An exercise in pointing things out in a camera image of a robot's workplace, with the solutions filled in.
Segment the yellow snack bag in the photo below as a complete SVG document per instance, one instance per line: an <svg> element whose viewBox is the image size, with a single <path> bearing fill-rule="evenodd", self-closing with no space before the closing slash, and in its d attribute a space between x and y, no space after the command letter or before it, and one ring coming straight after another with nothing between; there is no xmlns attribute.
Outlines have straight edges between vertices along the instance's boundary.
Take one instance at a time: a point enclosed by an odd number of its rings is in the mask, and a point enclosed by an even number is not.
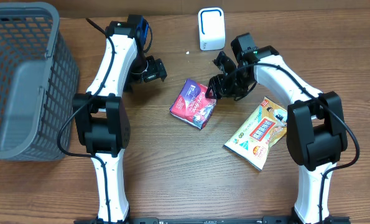
<svg viewBox="0 0 370 224"><path fill-rule="evenodd" d="M261 171L269 151L287 132L287 110L265 97L224 144Z"/></svg>

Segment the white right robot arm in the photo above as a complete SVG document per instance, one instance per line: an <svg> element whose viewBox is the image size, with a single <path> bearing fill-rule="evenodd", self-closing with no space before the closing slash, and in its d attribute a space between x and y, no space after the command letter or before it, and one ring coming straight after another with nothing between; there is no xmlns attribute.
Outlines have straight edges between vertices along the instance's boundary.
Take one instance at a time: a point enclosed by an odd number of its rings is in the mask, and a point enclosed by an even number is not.
<svg viewBox="0 0 370 224"><path fill-rule="evenodd" d="M360 146L344 121L341 98L303 81L268 45L257 47L249 33L231 42L235 60L220 52L213 63L221 70L210 78L206 94L214 99L247 96L257 84L270 90L287 108L287 149L298 165L298 195L282 223L349 223L328 211L333 171L352 166Z"/></svg>

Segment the red purple tissue pack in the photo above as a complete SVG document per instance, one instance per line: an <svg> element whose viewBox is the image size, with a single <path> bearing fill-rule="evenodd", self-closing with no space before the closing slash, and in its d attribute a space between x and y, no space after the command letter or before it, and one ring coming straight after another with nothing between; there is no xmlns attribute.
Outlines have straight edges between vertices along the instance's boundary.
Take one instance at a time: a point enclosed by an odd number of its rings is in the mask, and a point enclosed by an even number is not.
<svg viewBox="0 0 370 224"><path fill-rule="evenodd" d="M206 86L186 79L181 92L170 107L170 114L198 129L203 129L217 103L216 99L206 97L206 91Z"/></svg>

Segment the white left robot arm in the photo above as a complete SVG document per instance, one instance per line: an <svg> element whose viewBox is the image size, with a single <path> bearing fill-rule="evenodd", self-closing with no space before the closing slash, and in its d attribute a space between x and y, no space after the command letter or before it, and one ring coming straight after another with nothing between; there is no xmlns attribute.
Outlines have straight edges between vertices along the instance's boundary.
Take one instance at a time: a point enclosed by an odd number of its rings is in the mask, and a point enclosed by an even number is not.
<svg viewBox="0 0 370 224"><path fill-rule="evenodd" d="M165 80L167 72L161 59L145 55L152 44L152 29L143 16L131 14L127 21L112 21L105 29L87 21L105 36L106 48L86 93L73 97L73 113L58 132L57 146L70 154L62 146L62 135L74 121L79 142L86 147L83 157L91 159L98 184L99 210L90 222L128 223L123 158L131 127L123 93L131 91L133 83Z"/></svg>

